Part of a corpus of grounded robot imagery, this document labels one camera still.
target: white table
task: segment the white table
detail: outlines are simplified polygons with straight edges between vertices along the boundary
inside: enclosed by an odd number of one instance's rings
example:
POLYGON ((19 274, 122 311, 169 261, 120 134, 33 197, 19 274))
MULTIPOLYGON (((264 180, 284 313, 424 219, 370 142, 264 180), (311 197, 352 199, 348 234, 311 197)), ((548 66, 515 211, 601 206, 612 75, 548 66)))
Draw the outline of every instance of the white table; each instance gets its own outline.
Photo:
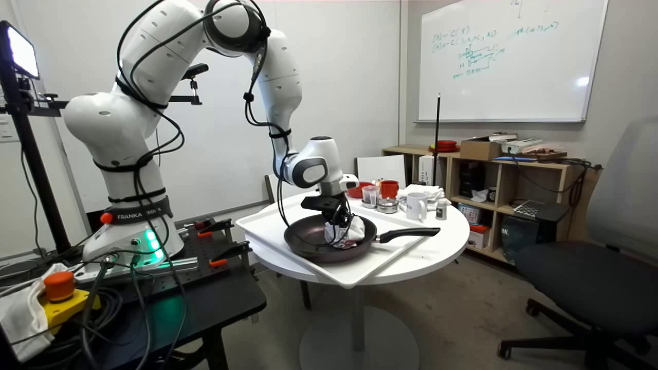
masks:
MULTIPOLYGON (((286 206, 300 204, 302 197, 303 196, 288 197, 286 206)), ((374 224, 385 219, 409 224, 403 211, 374 211, 361 208, 360 199, 349 199, 349 206, 353 214, 374 224)), ((361 279, 360 286, 411 279, 451 263, 464 251, 468 222, 456 208, 447 208, 445 219, 436 219, 433 214, 428 214, 428 217, 414 222, 414 227, 438 227, 440 232, 413 244, 405 255, 361 279)), ((246 241, 257 259, 278 274, 313 283, 334 283, 327 276, 281 255, 263 243, 263 238, 249 237, 246 232, 246 241)), ((387 248, 374 243, 370 252, 387 252, 387 248)), ((300 363, 303 370, 398 370, 420 368, 420 354, 418 341, 403 320, 380 309, 363 307, 363 297, 360 296, 352 305, 352 320, 343 313, 315 318, 300 343, 300 363)))

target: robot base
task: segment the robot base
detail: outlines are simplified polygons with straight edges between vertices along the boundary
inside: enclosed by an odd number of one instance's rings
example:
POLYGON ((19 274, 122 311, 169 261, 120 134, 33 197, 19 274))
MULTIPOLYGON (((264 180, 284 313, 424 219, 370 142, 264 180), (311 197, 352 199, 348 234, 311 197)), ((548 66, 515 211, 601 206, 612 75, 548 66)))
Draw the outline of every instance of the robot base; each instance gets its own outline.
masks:
POLYGON ((166 263, 166 256, 177 255, 185 244, 171 217, 164 217, 164 222, 152 219, 154 229, 148 222, 105 224, 86 241, 82 248, 84 268, 76 274, 76 279, 94 279, 100 272, 100 261, 110 263, 107 277, 126 276, 132 268, 166 263))

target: office chair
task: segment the office chair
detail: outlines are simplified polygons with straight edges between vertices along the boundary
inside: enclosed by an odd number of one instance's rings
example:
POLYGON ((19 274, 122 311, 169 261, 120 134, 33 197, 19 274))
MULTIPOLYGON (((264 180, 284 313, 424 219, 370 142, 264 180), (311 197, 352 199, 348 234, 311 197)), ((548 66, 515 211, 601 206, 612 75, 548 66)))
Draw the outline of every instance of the office chair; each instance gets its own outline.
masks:
POLYGON ((656 368, 634 354, 658 332, 658 118, 631 123, 588 206, 588 234, 602 243, 548 243, 515 251, 518 272, 564 313, 529 301, 530 317, 545 315, 570 337, 501 341, 511 347, 584 350, 588 368, 616 359, 627 368, 656 368))

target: pan handle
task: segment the pan handle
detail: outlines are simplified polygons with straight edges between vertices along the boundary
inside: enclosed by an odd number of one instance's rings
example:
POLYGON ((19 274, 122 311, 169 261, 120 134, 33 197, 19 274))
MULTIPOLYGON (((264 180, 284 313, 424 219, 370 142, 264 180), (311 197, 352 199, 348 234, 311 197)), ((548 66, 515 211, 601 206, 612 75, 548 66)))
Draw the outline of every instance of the pan handle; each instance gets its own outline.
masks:
POLYGON ((380 234, 376 241, 388 243, 396 237, 433 237, 438 232, 440 232, 440 229, 396 229, 396 230, 388 230, 388 232, 380 234))

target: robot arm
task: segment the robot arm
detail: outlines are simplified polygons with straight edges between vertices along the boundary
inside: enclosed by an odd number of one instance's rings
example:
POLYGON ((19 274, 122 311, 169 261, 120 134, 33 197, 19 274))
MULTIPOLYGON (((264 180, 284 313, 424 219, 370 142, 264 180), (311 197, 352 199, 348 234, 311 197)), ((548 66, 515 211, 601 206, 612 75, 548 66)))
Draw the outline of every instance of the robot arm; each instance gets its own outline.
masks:
POLYGON ((110 93, 76 97, 63 110, 65 126, 89 145, 102 171, 115 216, 86 243, 84 259, 136 244, 143 251, 164 248, 166 255, 183 248, 177 232, 169 232, 175 229, 166 191, 152 161, 156 149, 145 145, 145 138, 159 118, 166 119, 163 110, 175 87, 203 48, 252 61, 257 78, 245 95, 245 110, 250 123, 268 127, 273 173, 296 187, 319 184, 320 199, 303 204, 330 214, 327 219, 332 224, 349 222, 343 189, 353 178, 348 177, 346 182, 334 142, 313 138, 300 152, 290 152, 290 115, 302 99, 298 72, 286 36, 266 28, 254 2, 209 0, 202 15, 187 0, 163 0, 148 7, 133 24, 132 44, 117 60, 110 93), (264 123, 250 112, 254 83, 268 115, 264 123))

